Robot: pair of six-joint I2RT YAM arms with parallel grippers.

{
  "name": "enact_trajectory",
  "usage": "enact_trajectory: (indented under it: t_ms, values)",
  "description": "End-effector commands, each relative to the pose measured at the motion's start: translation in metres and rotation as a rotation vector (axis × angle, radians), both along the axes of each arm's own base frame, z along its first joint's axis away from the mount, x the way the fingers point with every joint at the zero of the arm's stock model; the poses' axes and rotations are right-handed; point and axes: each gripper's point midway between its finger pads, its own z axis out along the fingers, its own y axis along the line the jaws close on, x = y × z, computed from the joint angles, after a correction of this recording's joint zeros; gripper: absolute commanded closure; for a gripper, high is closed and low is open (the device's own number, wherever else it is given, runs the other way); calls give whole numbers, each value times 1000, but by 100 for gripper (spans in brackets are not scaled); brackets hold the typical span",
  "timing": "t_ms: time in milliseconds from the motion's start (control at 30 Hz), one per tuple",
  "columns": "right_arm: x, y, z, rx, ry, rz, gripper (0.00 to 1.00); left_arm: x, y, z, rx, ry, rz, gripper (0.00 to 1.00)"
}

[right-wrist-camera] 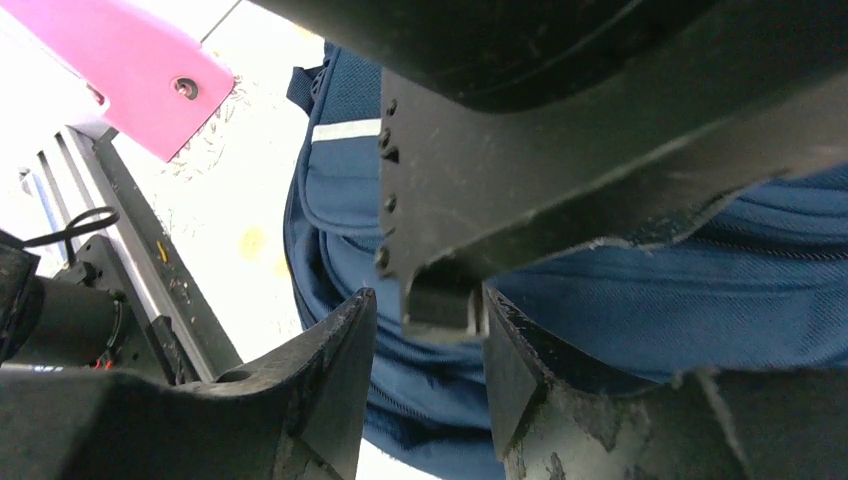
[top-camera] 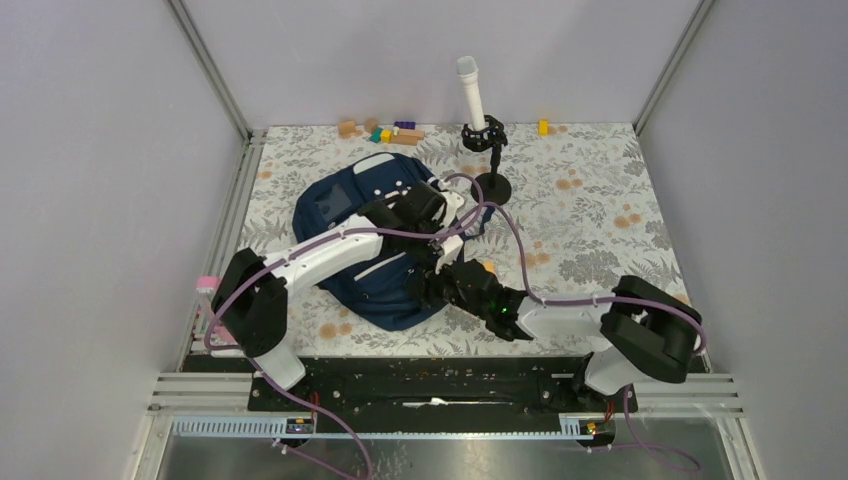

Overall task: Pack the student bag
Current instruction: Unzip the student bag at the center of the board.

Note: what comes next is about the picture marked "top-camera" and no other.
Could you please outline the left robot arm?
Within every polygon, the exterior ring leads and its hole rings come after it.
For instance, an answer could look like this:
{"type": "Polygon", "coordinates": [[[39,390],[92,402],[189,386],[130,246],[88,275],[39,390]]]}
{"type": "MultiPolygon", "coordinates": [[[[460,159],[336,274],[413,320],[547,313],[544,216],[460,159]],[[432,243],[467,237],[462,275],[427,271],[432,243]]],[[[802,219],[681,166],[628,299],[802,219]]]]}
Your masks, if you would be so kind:
{"type": "Polygon", "coordinates": [[[285,343],[288,302],[329,277],[383,254],[432,255],[446,239],[439,260],[455,259],[462,243],[449,229],[464,198],[418,182],[363,205],[332,229],[275,254],[238,252],[221,279],[206,314],[222,324],[243,355],[269,385],[272,398],[288,411],[309,401],[305,366],[285,343]]]}

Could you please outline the navy blue student backpack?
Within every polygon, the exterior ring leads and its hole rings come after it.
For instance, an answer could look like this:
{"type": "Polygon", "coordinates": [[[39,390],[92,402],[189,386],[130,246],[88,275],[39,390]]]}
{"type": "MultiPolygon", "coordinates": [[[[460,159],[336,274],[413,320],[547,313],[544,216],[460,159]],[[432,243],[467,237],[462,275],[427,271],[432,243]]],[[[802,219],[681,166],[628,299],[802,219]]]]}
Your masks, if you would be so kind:
{"type": "MultiPolygon", "coordinates": [[[[377,153],[310,185],[297,199],[292,229],[298,242],[346,221],[366,204],[382,200],[435,176],[420,160],[399,153],[377,153]]],[[[355,264],[318,284],[344,307],[386,331],[416,326],[444,309],[445,302],[423,307],[406,289],[417,275],[408,254],[382,254],[355,264]]]]}

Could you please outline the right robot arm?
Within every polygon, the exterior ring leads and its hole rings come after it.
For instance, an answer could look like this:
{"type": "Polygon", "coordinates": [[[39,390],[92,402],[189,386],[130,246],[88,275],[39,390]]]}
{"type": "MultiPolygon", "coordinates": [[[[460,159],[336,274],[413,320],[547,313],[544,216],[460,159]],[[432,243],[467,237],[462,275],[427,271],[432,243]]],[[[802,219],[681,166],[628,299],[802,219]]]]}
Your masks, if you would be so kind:
{"type": "Polygon", "coordinates": [[[405,284],[423,308],[452,305],[505,341],[560,335],[603,338],[575,375],[573,396],[597,412],[625,386],[644,379],[685,381],[692,357],[706,344],[696,312],[645,280],[626,275],[608,293],[584,298],[536,298],[507,287],[476,260],[428,267],[405,284]]]}

